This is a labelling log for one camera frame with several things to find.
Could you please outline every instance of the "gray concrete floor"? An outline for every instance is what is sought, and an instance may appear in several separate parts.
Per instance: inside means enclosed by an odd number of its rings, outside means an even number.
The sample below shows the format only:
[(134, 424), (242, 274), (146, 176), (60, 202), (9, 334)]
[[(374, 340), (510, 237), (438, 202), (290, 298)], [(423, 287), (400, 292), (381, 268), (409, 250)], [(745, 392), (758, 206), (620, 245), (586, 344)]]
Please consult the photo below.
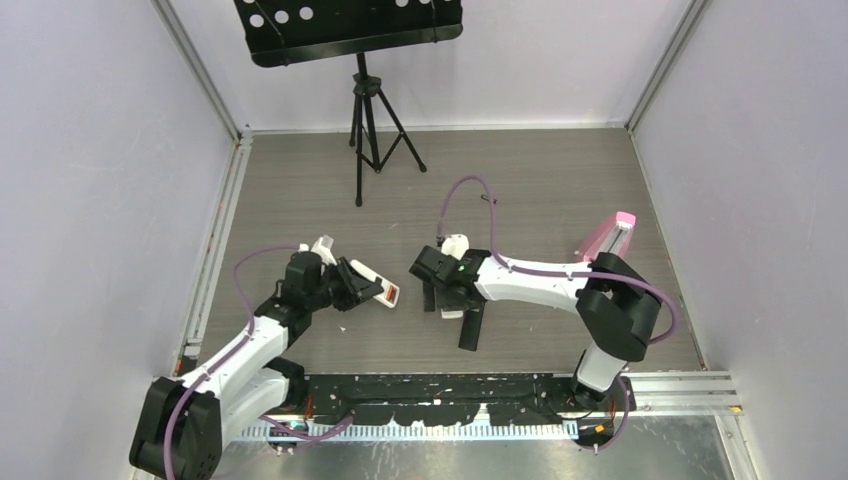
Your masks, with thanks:
[[(637, 226), (625, 259), (675, 298), (668, 263), (632, 144), (624, 130), (445, 131), (410, 134), (429, 167), (420, 173), (401, 144), (379, 175), (365, 170), (364, 201), (354, 206), (356, 162), (344, 134), (258, 136), (233, 221), (201, 360), (225, 345), (246, 321), (230, 271), (247, 253), (278, 244), (312, 244), (322, 234), (334, 253), (359, 259), (401, 288), (389, 310), (369, 302), (352, 311), (314, 315), (312, 327), (284, 356), (314, 373), (570, 372), (590, 337), (580, 319), (516, 302), (486, 307), (479, 350), (457, 348), (459, 320), (422, 311), (420, 283), (408, 273), (435, 224), (448, 188), (462, 175), (488, 178), (498, 199), (498, 248), (526, 260), (571, 262), (573, 251), (617, 210)], [(385, 151), (392, 134), (380, 134)], [(448, 231), (488, 248), (482, 189), (467, 184), (454, 196)], [(289, 253), (257, 258), (241, 269), (258, 305), (281, 278)], [(669, 324), (663, 311), (656, 332)], [(653, 346), (633, 369), (699, 369), (686, 328)]]

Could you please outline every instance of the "white wall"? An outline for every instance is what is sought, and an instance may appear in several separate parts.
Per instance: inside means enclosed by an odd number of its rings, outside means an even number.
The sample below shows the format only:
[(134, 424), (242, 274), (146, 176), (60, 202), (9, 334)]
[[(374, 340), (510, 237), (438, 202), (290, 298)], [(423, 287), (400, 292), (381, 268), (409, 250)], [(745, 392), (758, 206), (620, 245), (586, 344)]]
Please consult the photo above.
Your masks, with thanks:
[[(174, 6), (239, 123), (350, 128), (355, 59), (257, 67), (233, 1)], [(409, 126), (623, 124), (687, 4), (466, 0), (458, 39), (368, 54), (369, 72)]]
[(0, 5), (0, 477), (129, 478), (231, 140), (148, 0)]
[(848, 4), (712, 2), (637, 131), (766, 479), (848, 478)]

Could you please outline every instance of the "tripod leg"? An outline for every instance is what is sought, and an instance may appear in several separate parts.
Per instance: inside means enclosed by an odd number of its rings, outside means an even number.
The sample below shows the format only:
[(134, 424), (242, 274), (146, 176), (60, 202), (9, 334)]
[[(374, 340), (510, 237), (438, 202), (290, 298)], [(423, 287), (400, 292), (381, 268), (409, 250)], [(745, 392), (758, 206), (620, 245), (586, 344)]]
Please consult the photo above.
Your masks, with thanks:
[(380, 161), (380, 152), (377, 149), (377, 129), (374, 128), (374, 110), (371, 108), (371, 98), (362, 97), (362, 101), (365, 103), (365, 121), (368, 123), (368, 143), (371, 144), (371, 161), (374, 163), (374, 171), (380, 173), (380, 170), (383, 169), (383, 162)]
[(415, 150), (415, 146), (412, 145), (412, 140), (409, 139), (409, 135), (407, 135), (406, 130), (403, 129), (403, 125), (401, 125), (400, 119), (397, 118), (395, 111), (389, 104), (389, 99), (386, 98), (386, 94), (383, 93), (383, 89), (378, 90), (377, 94), (380, 95), (380, 100), (383, 101), (383, 105), (386, 107), (386, 111), (389, 112), (389, 115), (392, 117), (392, 121), (395, 122), (395, 127), (397, 127), (398, 129), (398, 133), (401, 137), (403, 137), (403, 140), (406, 142), (406, 146), (409, 147), (409, 151), (412, 152), (412, 156), (415, 157), (415, 161), (418, 162), (418, 169), (422, 172), (426, 172), (427, 165), (424, 165), (424, 162), (421, 161), (421, 157), (418, 156), (418, 151)]
[(356, 130), (356, 206), (362, 206), (362, 97), (357, 96), (353, 107), (353, 126)]
[(353, 97), (353, 119), (350, 121), (350, 141), (347, 142), (351, 147), (356, 145), (353, 136), (356, 134), (356, 110), (359, 105), (359, 95)]

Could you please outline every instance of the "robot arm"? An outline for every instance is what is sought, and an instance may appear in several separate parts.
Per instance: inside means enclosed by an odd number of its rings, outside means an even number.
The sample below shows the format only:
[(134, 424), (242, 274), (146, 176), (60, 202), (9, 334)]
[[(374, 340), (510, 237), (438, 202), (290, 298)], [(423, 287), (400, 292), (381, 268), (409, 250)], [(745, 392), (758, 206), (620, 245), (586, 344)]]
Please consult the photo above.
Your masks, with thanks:
[(551, 264), (504, 258), (509, 268), (488, 250), (467, 248), (462, 235), (448, 237), (442, 251), (426, 246), (410, 273), (422, 280), (425, 293), (435, 302), (425, 309), (464, 311), (460, 348), (477, 349), (486, 302), (517, 300), (569, 311), (581, 317), (592, 335), (592, 344), (572, 377), (574, 399), (588, 409), (603, 403), (616, 375), (628, 362), (645, 357), (660, 301), (648, 292), (614, 281), (519, 273), (512, 267), (546, 272), (617, 273), (642, 278), (621, 258), (599, 253), (589, 262)]
[(301, 405), (304, 369), (279, 358), (312, 324), (312, 313), (350, 310), (374, 298), (389, 308), (398, 287), (356, 260), (336, 259), (333, 239), (301, 245), (274, 293), (254, 312), (254, 325), (195, 370), (159, 378), (148, 389), (130, 452), (130, 463), (164, 478), (164, 431), (186, 386), (207, 377), (186, 403), (171, 445), (179, 479), (207, 479), (227, 444), (262, 414)]

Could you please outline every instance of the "white circular hole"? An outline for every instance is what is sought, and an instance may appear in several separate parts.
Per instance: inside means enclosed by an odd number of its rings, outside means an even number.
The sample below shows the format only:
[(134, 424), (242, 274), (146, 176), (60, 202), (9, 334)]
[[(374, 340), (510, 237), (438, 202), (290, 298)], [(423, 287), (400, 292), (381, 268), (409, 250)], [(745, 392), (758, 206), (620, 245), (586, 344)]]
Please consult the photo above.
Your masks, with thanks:
[(265, 19), (262, 18), (262, 15), (251, 15), (250, 16), (250, 24), (256, 28), (265, 25)]

